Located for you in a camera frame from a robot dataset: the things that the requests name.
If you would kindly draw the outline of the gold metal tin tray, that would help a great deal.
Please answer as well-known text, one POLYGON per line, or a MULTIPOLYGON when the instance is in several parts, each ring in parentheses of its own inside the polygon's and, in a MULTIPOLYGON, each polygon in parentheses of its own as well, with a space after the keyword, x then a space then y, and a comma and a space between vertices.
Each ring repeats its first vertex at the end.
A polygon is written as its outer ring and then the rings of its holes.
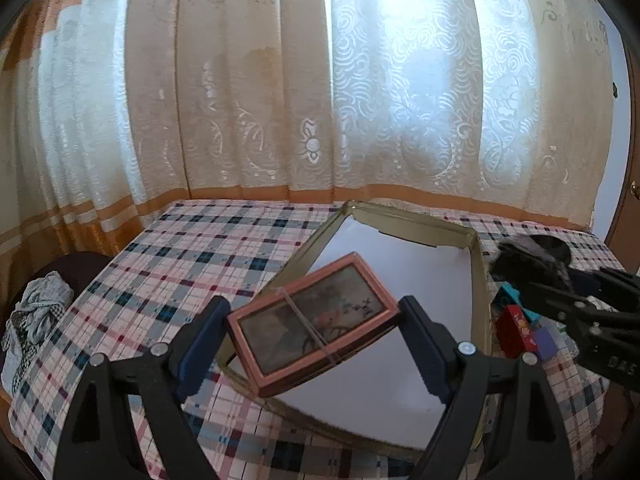
POLYGON ((218 363, 235 389, 290 422, 356 448, 416 455, 445 404, 424 386, 401 336, 405 296, 455 340, 490 351, 477 232, 348 202, 233 311, 218 363))

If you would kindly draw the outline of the white paper tray liner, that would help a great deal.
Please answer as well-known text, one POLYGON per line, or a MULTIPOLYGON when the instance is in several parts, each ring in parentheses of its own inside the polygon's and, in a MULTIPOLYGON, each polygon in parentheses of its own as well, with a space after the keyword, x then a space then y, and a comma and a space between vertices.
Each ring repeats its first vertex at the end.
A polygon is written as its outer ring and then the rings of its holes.
MULTIPOLYGON (((411 295, 456 341, 484 347, 474 315, 483 295, 482 258, 473 231, 431 217, 353 209, 326 222, 272 279, 288 283, 356 252, 395 299, 411 295)), ((390 332, 345 363, 270 399, 299 425, 375 448, 422 450, 445 405, 428 392, 401 335, 390 332)))

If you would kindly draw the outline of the red toy brick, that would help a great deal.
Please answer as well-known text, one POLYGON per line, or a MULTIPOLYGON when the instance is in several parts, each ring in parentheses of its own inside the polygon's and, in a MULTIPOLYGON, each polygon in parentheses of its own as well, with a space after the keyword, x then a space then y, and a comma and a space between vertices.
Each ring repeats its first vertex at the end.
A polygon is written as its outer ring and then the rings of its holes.
POLYGON ((522 309, 516 304, 508 304, 502 309, 495 329, 500 349, 508 359, 516 359, 526 352, 538 352, 534 333, 522 309))

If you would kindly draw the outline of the purple block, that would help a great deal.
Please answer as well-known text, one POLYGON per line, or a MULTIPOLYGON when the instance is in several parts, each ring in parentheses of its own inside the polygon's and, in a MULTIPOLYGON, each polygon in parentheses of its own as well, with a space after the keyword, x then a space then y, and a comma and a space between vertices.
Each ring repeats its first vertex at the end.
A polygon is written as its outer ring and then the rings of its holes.
POLYGON ((542 362, 549 361, 559 352, 560 334, 554 324, 540 324, 533 330, 537 345, 537 356, 542 362))

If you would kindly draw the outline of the grey patterned cloth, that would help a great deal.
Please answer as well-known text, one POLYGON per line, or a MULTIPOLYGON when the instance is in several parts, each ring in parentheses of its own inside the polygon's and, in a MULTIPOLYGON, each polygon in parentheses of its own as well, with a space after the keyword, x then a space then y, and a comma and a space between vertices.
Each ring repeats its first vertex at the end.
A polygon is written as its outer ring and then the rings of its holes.
POLYGON ((35 278, 26 285, 6 321, 1 341, 4 353, 1 385, 10 396, 16 395, 32 361, 73 298, 73 289, 56 271, 43 278, 35 278))

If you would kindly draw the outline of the plaid checkered tablecloth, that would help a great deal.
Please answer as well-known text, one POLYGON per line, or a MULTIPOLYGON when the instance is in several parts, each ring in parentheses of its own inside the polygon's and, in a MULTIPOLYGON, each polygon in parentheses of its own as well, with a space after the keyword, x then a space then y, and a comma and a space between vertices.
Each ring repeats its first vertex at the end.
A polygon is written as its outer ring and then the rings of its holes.
MULTIPOLYGON (((334 215, 335 207, 179 200, 89 284, 14 393, 9 422, 32 464, 53 474, 58 440, 90 356, 137 356, 171 340, 214 295, 242 306, 334 215)), ((403 479, 413 463, 289 422, 212 367, 186 418, 224 479, 403 479)))

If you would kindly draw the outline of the cream lace curtain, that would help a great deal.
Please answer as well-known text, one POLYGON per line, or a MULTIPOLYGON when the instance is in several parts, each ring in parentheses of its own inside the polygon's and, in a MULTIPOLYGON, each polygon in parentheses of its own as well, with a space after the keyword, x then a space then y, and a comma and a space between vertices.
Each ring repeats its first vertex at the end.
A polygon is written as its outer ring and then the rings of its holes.
POLYGON ((402 200, 589 228, 596 0, 30 0, 1 44, 1 265, 171 202, 402 200))

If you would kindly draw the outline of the teal toy brick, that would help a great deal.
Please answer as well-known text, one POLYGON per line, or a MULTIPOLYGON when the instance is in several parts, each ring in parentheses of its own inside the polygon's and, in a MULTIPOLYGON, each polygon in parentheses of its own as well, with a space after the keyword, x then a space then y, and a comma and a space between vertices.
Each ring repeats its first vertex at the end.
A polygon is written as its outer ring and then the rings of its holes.
POLYGON ((520 292, 509 283, 503 283, 498 288, 498 292, 496 292, 492 300, 492 305, 497 309, 503 309, 507 306, 518 306, 529 322, 537 323, 540 320, 539 314, 523 307, 520 292))

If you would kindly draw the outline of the brown wooden door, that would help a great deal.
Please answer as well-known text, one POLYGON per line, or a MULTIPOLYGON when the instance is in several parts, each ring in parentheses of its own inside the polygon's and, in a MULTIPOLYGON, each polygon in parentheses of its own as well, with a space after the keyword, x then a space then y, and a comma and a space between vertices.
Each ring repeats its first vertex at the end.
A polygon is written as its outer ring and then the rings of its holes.
POLYGON ((629 80, 630 136, 620 199, 605 245, 631 274, 639 271, 639 57, 623 44, 629 80))

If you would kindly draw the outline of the pink framed card box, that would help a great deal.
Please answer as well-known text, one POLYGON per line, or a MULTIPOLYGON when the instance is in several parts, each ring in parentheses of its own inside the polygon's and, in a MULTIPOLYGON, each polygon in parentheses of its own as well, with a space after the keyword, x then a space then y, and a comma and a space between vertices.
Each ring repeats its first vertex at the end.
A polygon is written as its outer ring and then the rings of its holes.
POLYGON ((351 252, 234 310, 228 323, 250 388, 270 398, 347 361, 398 315, 397 301, 351 252))

